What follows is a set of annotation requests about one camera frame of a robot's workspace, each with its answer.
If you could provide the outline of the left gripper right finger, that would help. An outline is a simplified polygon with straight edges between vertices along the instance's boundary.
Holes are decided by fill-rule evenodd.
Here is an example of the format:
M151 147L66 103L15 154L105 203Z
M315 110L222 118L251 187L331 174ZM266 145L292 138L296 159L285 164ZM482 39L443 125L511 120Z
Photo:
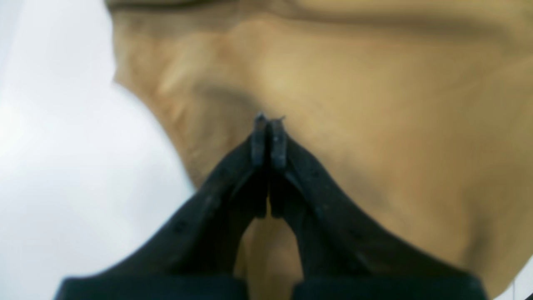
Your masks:
M295 300L485 300L480 281L385 230L318 160L269 123L272 216L295 233L304 281Z

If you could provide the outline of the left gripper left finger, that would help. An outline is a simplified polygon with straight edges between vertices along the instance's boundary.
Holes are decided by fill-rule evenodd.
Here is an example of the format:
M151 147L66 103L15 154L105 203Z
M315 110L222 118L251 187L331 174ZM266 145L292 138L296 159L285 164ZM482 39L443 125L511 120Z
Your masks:
M91 277L70 277L57 300L247 300L233 277L242 234L266 211L268 119L215 167L143 246Z

